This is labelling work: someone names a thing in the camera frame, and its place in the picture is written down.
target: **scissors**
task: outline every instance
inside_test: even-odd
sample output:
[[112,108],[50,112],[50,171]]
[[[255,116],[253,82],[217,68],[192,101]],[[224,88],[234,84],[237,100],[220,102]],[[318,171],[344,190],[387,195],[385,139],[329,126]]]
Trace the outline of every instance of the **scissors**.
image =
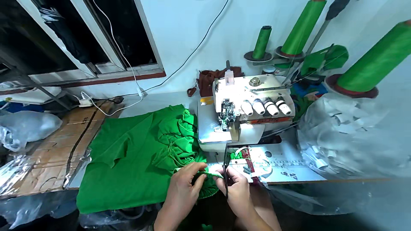
[[229,176],[227,174],[227,167],[229,166],[230,161],[231,161],[231,155],[228,153],[228,146],[226,144],[226,150],[224,152],[224,162],[223,162],[224,181],[226,185],[226,199],[229,198],[229,189],[228,189]]

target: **green thread cone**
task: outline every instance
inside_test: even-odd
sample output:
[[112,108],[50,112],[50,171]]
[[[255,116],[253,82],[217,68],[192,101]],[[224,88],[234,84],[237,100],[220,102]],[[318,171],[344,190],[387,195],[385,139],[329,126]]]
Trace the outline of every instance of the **green thread cone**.
[[253,58],[261,59],[264,57],[264,53],[266,52],[268,39],[270,38],[271,34],[271,26],[265,25],[261,28],[260,34],[258,35],[256,47],[254,48]]
[[307,2],[290,35],[288,35],[281,51],[288,55],[299,55],[302,52],[308,37],[314,29],[327,1]]
[[338,78],[337,85],[367,92],[411,54],[411,25],[399,23]]

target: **cardboard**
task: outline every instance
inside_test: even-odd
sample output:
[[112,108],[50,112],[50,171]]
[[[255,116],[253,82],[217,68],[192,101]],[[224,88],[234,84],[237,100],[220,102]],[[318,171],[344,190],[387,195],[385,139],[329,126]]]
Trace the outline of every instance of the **cardboard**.
[[[107,113],[114,103],[104,101],[100,107]],[[105,117],[95,107],[71,110],[62,119],[61,127],[27,154],[29,167],[20,173],[19,178],[10,181],[12,185],[3,190],[0,198],[63,190]]]

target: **hand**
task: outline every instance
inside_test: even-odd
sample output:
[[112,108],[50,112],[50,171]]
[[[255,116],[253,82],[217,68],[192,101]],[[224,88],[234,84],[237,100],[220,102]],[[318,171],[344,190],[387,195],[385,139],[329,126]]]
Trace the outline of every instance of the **hand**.
[[[217,170],[221,175],[224,176],[223,169]],[[239,218],[246,218],[250,213],[255,212],[253,203],[250,197],[250,188],[248,180],[245,176],[241,175],[232,167],[227,167],[227,174],[234,181],[232,186],[228,186],[229,198],[228,204],[231,210]],[[213,177],[217,187],[226,194],[226,187],[224,179]]]
[[199,192],[207,175],[199,176],[194,185],[191,182],[198,171],[204,171],[206,163],[192,162],[182,167],[170,180],[166,201],[154,222],[155,231],[176,230],[190,213],[199,197]]

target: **clear plastic bag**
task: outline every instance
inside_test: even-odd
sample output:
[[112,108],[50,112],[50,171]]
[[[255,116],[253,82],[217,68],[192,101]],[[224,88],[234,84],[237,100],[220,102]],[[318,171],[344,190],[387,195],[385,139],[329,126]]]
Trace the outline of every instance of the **clear plastic bag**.
[[[137,210],[137,213],[128,215],[127,210]],[[97,213],[80,214],[79,222],[85,229],[99,229],[110,227],[108,230],[144,230],[154,223],[161,205],[151,204],[126,210],[106,210]]]
[[62,124],[62,120],[49,113],[19,111],[0,116],[0,142],[11,151],[17,152],[27,142],[48,137]]
[[299,123],[303,159],[327,179],[407,176],[408,153],[378,127],[387,113],[375,99],[324,94]]
[[77,209],[77,193],[77,190],[65,190],[1,200],[0,215],[11,224],[10,229],[47,214],[60,218]]
[[268,185],[268,189],[284,204],[311,215],[361,211],[372,199],[371,189],[362,182]]

